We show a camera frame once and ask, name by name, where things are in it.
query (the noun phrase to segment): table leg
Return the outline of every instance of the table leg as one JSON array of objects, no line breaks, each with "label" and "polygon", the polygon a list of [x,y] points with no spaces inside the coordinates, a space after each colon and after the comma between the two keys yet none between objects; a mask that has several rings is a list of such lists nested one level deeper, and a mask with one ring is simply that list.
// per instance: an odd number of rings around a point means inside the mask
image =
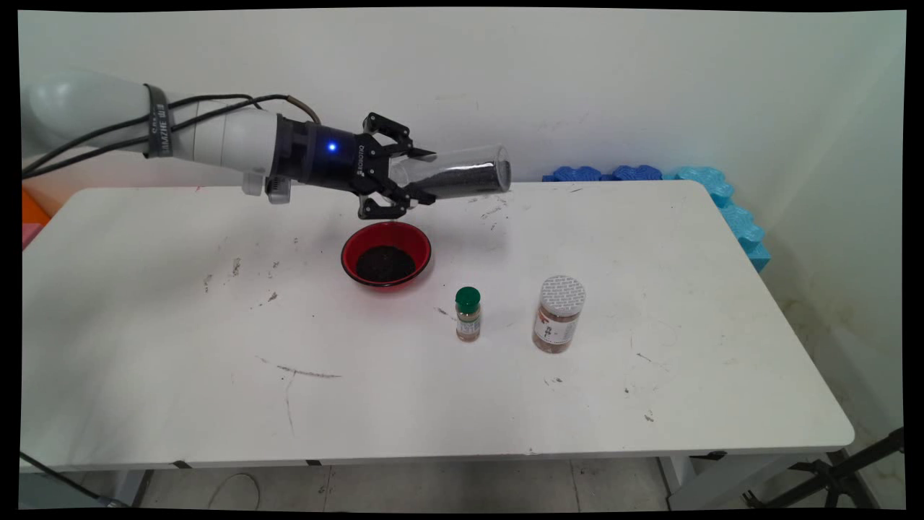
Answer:
[{"label": "table leg", "polygon": [[748,488],[784,471],[796,460],[798,455],[788,454],[726,455],[692,478],[683,469],[677,471],[674,467],[665,467],[665,476],[674,473],[685,478],[685,481],[680,482],[679,489],[671,489],[672,494],[667,502],[674,511],[719,507]]},{"label": "table leg", "polygon": [[112,497],[121,501],[125,505],[137,507],[140,499],[139,491],[147,472],[143,469],[120,471],[118,472],[118,486],[115,488],[115,496]]}]

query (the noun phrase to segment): blue foam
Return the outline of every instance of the blue foam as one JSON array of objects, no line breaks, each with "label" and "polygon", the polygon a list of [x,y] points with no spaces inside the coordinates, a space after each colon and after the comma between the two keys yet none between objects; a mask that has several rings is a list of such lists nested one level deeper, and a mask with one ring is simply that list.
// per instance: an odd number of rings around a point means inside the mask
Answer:
[{"label": "blue foam", "polygon": [[731,203],[735,193],[735,188],[725,182],[725,174],[714,167],[682,167],[671,174],[671,179],[695,180],[702,184],[719,207]]},{"label": "blue foam", "polygon": [[552,175],[543,175],[542,182],[573,182],[576,180],[600,180],[602,173],[592,167],[560,167]]},{"label": "blue foam", "polygon": [[770,252],[767,251],[767,248],[763,246],[762,243],[757,244],[754,248],[754,251],[748,253],[748,258],[751,261],[751,264],[757,269],[757,272],[767,266],[767,263],[770,262]]},{"label": "blue foam", "polygon": [[729,203],[726,207],[720,207],[719,211],[745,253],[754,251],[760,245],[764,235],[763,228],[754,224],[754,216],[747,209],[735,203]]},{"label": "blue foam", "polygon": [[725,223],[735,234],[735,238],[745,250],[757,272],[760,273],[767,266],[770,262],[770,252],[763,246],[764,230],[754,224],[754,216],[747,209],[736,205],[732,200],[735,188],[725,182],[724,173],[713,167],[681,167],[665,175],[664,178],[694,180],[705,186],[712,201],[718,206]]},{"label": "blue foam", "polygon": [[613,180],[661,180],[661,171],[656,167],[621,166],[613,170]]}]

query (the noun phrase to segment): tiled floor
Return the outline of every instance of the tiled floor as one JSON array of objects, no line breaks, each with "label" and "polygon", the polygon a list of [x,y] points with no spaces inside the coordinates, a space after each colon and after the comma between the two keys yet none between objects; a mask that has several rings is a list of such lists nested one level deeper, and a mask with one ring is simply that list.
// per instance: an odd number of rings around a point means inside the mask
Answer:
[{"label": "tiled floor", "polygon": [[[713,464],[696,461],[701,471]],[[100,493],[113,474],[72,474]],[[807,478],[786,471],[754,488],[769,499]],[[154,471],[141,507],[308,512],[619,512],[666,510],[655,459],[365,464]],[[817,493],[798,507],[821,507]],[[853,507],[849,498],[840,507]],[[735,498],[721,509],[744,509]]]}]

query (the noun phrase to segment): black stand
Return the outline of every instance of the black stand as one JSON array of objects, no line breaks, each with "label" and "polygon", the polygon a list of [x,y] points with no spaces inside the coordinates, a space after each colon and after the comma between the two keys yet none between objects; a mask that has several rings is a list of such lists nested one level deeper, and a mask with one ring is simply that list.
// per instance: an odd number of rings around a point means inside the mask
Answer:
[{"label": "black stand", "polygon": [[821,460],[814,463],[793,464],[790,469],[808,471],[815,476],[771,501],[762,502],[751,491],[744,494],[744,499],[748,506],[752,508],[776,509],[789,507],[821,489],[827,489],[828,497],[824,501],[824,507],[837,507],[840,496],[846,494],[854,499],[857,507],[871,508],[874,507],[871,501],[860,498],[860,495],[864,493],[856,492],[856,489],[859,488],[859,481],[854,474],[895,452],[905,452],[905,427],[898,428],[885,439],[855,455],[845,458],[835,465],[827,464]]}]

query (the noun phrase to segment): black cable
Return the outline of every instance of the black cable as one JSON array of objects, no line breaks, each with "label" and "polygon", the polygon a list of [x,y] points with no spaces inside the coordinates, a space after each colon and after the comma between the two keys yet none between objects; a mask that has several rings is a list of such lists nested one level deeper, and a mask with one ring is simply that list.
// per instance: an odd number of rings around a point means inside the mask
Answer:
[{"label": "black cable", "polygon": [[[304,103],[302,103],[301,101],[299,101],[298,99],[296,99],[295,97],[292,97],[292,96],[290,96],[290,95],[285,95],[285,94],[268,94],[268,95],[262,95],[262,96],[256,97],[256,98],[250,97],[250,96],[244,96],[243,94],[221,94],[221,95],[224,96],[224,98],[230,98],[230,97],[247,97],[248,100],[247,100],[247,101],[242,101],[242,102],[239,102],[239,103],[235,103],[235,104],[233,104],[233,105],[224,106],[224,107],[222,107],[222,108],[215,109],[215,110],[213,110],[212,112],[206,112],[205,114],[201,114],[201,115],[196,116],[196,117],[194,117],[194,118],[187,119],[187,120],[183,121],[182,123],[178,123],[178,124],[174,125],[173,127],[171,127],[171,131],[183,130],[184,128],[186,128],[186,127],[188,127],[188,126],[194,125],[194,124],[196,124],[196,123],[199,123],[199,122],[201,122],[201,121],[203,121],[203,120],[205,120],[205,119],[214,118],[214,117],[216,117],[216,116],[221,116],[222,114],[226,114],[226,113],[228,113],[228,112],[232,112],[232,111],[237,110],[237,109],[239,109],[239,108],[242,108],[242,107],[244,107],[244,106],[250,106],[250,105],[257,105],[257,106],[259,106],[258,103],[261,102],[261,101],[271,101],[271,100],[274,100],[274,99],[282,99],[282,100],[288,101],[288,103],[290,103],[290,104],[292,104],[292,105],[295,105],[295,106],[301,108],[302,110],[304,110],[304,111],[308,114],[308,116],[309,116],[316,124],[319,124],[319,125],[321,124],[321,120],[318,118],[318,115],[314,112],[314,110],[311,110],[311,108],[310,108],[309,106],[305,105]],[[192,97],[189,97],[189,98],[186,98],[186,99],[177,101],[177,102],[175,102],[175,104],[179,105],[180,103],[183,103],[183,104],[195,103],[195,102],[197,102],[197,101],[203,101],[203,100],[208,100],[208,99],[218,99],[218,97],[215,96],[215,95],[192,96]],[[137,124],[143,123],[143,122],[146,121],[147,119],[148,119],[147,116],[143,116],[143,117],[141,117],[141,118],[135,118],[135,119],[132,119],[132,120],[130,120],[130,121],[125,121],[125,122],[123,122],[123,123],[118,123],[118,124],[116,124],[116,125],[111,125],[111,126],[109,126],[109,127],[103,128],[103,129],[95,130],[95,131],[93,131],[93,132],[91,132],[91,133],[89,133],[89,134],[80,136],[80,137],[78,137],[77,139],[72,140],[71,142],[68,142],[68,143],[66,143],[66,144],[64,144],[64,145],[61,145],[61,146],[59,146],[58,148],[56,148],[55,150],[53,150],[52,152],[49,152],[48,154],[46,154],[45,156],[43,156],[42,158],[40,158],[40,159],[39,159],[38,161],[36,161],[35,163],[32,163],[32,164],[29,165],[27,168],[23,169],[23,170],[22,170],[22,179],[23,179],[23,180],[26,180],[26,179],[31,179],[31,178],[33,178],[33,177],[38,177],[38,176],[43,175],[43,174],[45,174],[45,173],[48,173],[48,172],[51,172],[51,171],[55,171],[56,169],[59,169],[59,168],[62,168],[62,167],[67,167],[67,166],[70,166],[70,165],[72,165],[72,164],[75,164],[75,163],[78,163],[78,162],[85,161],[85,160],[87,160],[87,159],[93,158],[93,157],[95,157],[95,156],[97,156],[97,155],[102,155],[102,154],[106,154],[106,153],[108,153],[108,152],[112,152],[112,151],[114,151],[114,150],[118,150],[118,149],[121,149],[121,148],[128,148],[129,146],[134,146],[134,145],[136,145],[136,144],[144,144],[145,142],[148,141],[148,138],[147,138],[147,137],[139,137],[139,138],[131,139],[131,140],[127,140],[127,141],[115,142],[115,143],[108,144],[108,145],[106,145],[106,146],[97,148],[96,150],[92,150],[92,151],[87,152],[87,153],[85,153],[85,154],[75,155],[75,156],[73,156],[73,157],[70,157],[69,159],[65,159],[65,160],[63,160],[63,161],[54,163],[53,165],[51,165],[51,166],[49,166],[49,167],[37,168],[37,166],[40,166],[40,165],[43,164],[44,162],[47,162],[49,159],[55,157],[56,155],[60,155],[61,153],[65,152],[66,150],[68,150],[68,149],[70,149],[70,148],[72,148],[72,147],[75,146],[76,144],[79,144],[79,143],[81,143],[81,142],[85,142],[85,141],[87,141],[87,140],[89,140],[89,139],[92,139],[93,137],[102,135],[102,134],[107,133],[107,132],[109,132],[109,131],[120,130],[120,129],[129,127],[129,126],[132,126],[132,125],[137,125]]]},{"label": "black cable", "polygon": [[[191,104],[191,103],[198,103],[199,101],[213,101],[213,100],[216,100],[216,99],[240,99],[240,98],[244,98],[244,99],[253,99],[252,96],[249,96],[249,95],[246,95],[246,94],[243,94],[243,93],[229,93],[229,94],[215,94],[215,95],[194,95],[194,96],[191,96],[191,97],[187,97],[187,98],[181,99],[181,100],[179,100],[179,101],[174,101],[173,103],[168,104],[167,106],[168,106],[169,108],[173,109],[173,108],[180,108],[181,106],[189,105],[189,104]],[[22,173],[23,173],[23,174],[26,174],[26,173],[32,172],[33,170],[35,170],[35,169],[38,168],[39,166],[41,166],[41,165],[47,163],[48,161],[50,161],[50,160],[54,159],[55,157],[61,155],[62,153],[66,152],[67,150],[70,150],[71,148],[77,146],[78,144],[81,144],[82,142],[89,141],[90,139],[93,139],[94,137],[99,137],[99,136],[101,136],[101,135],[103,135],[103,134],[105,134],[105,133],[109,133],[109,132],[111,132],[111,131],[122,130],[122,129],[124,129],[124,128],[128,128],[128,127],[132,127],[132,126],[135,126],[135,125],[139,125],[139,124],[141,124],[141,123],[143,123],[143,122],[145,122],[145,121],[147,121],[147,120],[148,120],[148,116],[141,116],[140,118],[134,118],[134,119],[131,119],[131,120],[128,120],[128,121],[123,121],[123,122],[121,122],[121,123],[117,123],[117,124],[115,124],[115,125],[109,125],[108,127],[104,127],[104,128],[99,129],[99,130],[94,130],[94,131],[92,131],[92,132],[90,132],[90,133],[81,135],[81,136],[78,137],[77,139],[74,139],[74,140],[65,142],[65,143],[62,144],[61,146],[58,146],[57,148],[55,148],[54,150],[52,150],[51,152],[49,152],[49,153],[47,153],[47,154],[45,154],[45,155],[39,157],[38,160],[36,160],[36,161],[33,162],[32,164],[28,165],[27,167],[23,168]]]},{"label": "black cable", "polygon": [[81,485],[78,484],[77,482],[74,482],[74,481],[71,480],[70,478],[67,478],[67,477],[61,475],[60,473],[56,472],[54,469],[52,469],[52,468],[46,466],[45,464],[40,463],[39,461],[33,459],[32,457],[29,457],[27,454],[25,454],[25,453],[23,453],[23,452],[19,452],[19,458],[22,459],[22,460],[24,460],[24,461],[26,461],[26,462],[29,463],[29,464],[34,465],[35,467],[41,469],[46,475],[48,475],[48,476],[50,476],[50,477],[52,477],[52,478],[56,478],[57,480],[61,481],[62,483],[64,483],[64,484],[70,486],[71,488],[75,489],[77,492],[82,493],[82,494],[84,494],[84,495],[86,495],[86,496],[88,496],[88,497],[94,499],[95,501],[100,500],[100,495],[97,495],[96,493],[90,491],[89,489],[84,488],[83,486],[81,486]]}]

